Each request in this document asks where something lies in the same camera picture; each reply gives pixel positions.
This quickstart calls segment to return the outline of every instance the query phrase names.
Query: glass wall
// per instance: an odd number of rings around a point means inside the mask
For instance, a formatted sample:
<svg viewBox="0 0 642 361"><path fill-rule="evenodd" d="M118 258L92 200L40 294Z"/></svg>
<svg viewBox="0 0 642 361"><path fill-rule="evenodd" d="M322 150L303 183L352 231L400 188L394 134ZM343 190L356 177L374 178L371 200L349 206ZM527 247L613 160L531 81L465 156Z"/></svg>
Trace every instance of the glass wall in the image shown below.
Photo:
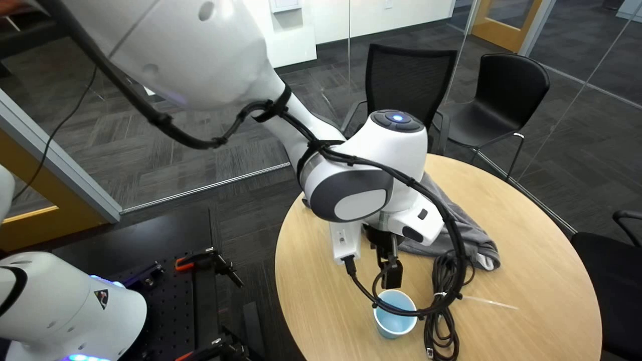
<svg viewBox="0 0 642 361"><path fill-rule="evenodd" d="M319 57L330 51L339 51L336 52L337 58L334 58L334 71L339 74L339 86L326 89L324 96L337 118L336 122L339 122L339 126L347 124L346 133L354 134L354 130L357 130L368 118L363 86L369 45L459 51L471 0L349 0L347 5L349 39L346 43L322 45L318 51Z"/></svg>
<svg viewBox="0 0 642 361"><path fill-rule="evenodd" d="M324 76L290 68L315 58L309 8L278 15L270 3L249 7L264 35L270 61L311 109L327 115L322 86L313 90ZM176 145L153 128L101 72L94 74L92 63L53 21L30 8L11 18L0 18L3 90L124 208L288 166L284 147L255 122L245 122L216 150ZM189 112L156 94L148 94L148 103L201 138L220 137L242 106ZM15 213L40 202L47 200L39 193L27 193Z"/></svg>
<svg viewBox="0 0 642 361"><path fill-rule="evenodd" d="M511 25L516 28L521 28L527 18L530 7L531 7L531 0L494 3L487 17L499 22Z"/></svg>
<svg viewBox="0 0 642 361"><path fill-rule="evenodd" d="M610 214L638 211L642 200L640 5L556 3L530 52L546 67L552 89L523 128L514 183L569 231L622 237ZM474 96L477 63L487 52L506 51L468 37L447 103ZM506 170L514 150L514 140L502 140L481 159Z"/></svg>

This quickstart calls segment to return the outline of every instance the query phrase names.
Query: office chair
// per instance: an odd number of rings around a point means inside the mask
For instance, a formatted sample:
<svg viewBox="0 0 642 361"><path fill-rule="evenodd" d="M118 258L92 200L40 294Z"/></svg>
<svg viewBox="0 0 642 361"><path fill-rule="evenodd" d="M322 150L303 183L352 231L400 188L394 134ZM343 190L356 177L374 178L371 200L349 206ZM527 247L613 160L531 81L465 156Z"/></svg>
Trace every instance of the office chair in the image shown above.
<svg viewBox="0 0 642 361"><path fill-rule="evenodd" d="M520 140L506 172L509 178L523 147L523 124L550 89L547 72L521 57L487 55L480 63L476 98L444 116L442 138L477 150L508 137Z"/></svg>
<svg viewBox="0 0 642 361"><path fill-rule="evenodd" d="M365 101L347 112L342 130L349 126L357 106L368 115L398 109L420 118L430 130L454 74L458 51L418 51L371 45L365 67Z"/></svg>
<svg viewBox="0 0 642 361"><path fill-rule="evenodd" d="M633 246L595 234L576 234L572 246L598 295L604 352L642 359L642 247L631 227L633 221L642 221L642 213L619 211L614 221Z"/></svg>

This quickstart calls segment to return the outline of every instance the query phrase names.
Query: wall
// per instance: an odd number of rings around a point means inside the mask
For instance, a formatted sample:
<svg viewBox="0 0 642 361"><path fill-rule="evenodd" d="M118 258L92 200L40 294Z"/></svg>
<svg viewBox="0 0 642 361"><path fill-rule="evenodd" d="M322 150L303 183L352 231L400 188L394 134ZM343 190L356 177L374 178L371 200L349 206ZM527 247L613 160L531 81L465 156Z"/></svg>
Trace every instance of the wall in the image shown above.
<svg viewBox="0 0 642 361"><path fill-rule="evenodd" d="M619 17L642 22L642 15L638 12L640 5L642 5L642 0L624 0L619 10Z"/></svg>
<svg viewBox="0 0 642 361"><path fill-rule="evenodd" d="M272 15L270 0L245 0L264 35L273 67L318 58L318 45L376 35L454 15L455 0L301 0L301 10Z"/></svg>

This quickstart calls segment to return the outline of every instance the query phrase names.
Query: black band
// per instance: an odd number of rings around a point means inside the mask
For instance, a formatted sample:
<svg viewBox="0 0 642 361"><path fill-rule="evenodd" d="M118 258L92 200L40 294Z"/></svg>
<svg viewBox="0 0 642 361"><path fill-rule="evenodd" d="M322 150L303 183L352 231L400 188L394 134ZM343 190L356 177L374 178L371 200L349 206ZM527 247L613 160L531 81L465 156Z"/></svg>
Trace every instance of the black band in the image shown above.
<svg viewBox="0 0 642 361"><path fill-rule="evenodd" d="M285 84L282 96L278 98L278 103L272 103L263 115L259 115L255 120L256 122L264 122L278 115L285 115L288 112L288 103L290 103L290 96L294 94L294 90L290 90L290 86Z"/></svg>
<svg viewBox="0 0 642 361"><path fill-rule="evenodd" d="M298 163L298 181L301 183L301 172L305 163L309 160L309 156L313 156L315 153L319 153L319 148L332 147L332 145L342 145L343 140L313 140L307 145L307 150L303 153L303 156Z"/></svg>
<svg viewBox="0 0 642 361"><path fill-rule="evenodd" d="M148 101L134 89L128 76L122 74L86 35L80 22L60 0L39 0L50 18L80 46L80 51L101 68L101 72L124 94L124 98L161 133L189 148L216 148L227 138L196 138L173 124L173 116L158 112Z"/></svg>
<svg viewBox="0 0 642 361"><path fill-rule="evenodd" d="M27 281L28 281L28 276L24 273L24 270L18 270L18 268L0 268L0 270L7 270L7 272L13 272L15 278L17 278L17 285L15 289L9 294L9 297L4 300L4 304L0 306L0 317L13 309L13 306L18 301L18 297L22 295L24 288L27 288Z"/></svg>

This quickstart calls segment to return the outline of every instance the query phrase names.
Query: round wooden table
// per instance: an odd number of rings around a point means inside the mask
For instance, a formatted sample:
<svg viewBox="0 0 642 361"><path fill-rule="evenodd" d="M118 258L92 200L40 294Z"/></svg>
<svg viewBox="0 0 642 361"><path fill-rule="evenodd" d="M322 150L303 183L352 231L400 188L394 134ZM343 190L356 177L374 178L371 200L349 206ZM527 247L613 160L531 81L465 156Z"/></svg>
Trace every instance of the round wooden table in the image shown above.
<svg viewBox="0 0 642 361"><path fill-rule="evenodd" d="M468 361L595 361L602 323L595 288L563 234L503 181L444 156L428 156L428 174L499 249L502 270L477 272L452 306ZM428 359L424 323L396 341L376 327L371 304L334 262L330 226L301 200L290 208L278 246L278 294L288 327L305 359ZM420 307L432 301L432 260L402 253L403 291ZM361 283L380 273L361 242Z"/></svg>

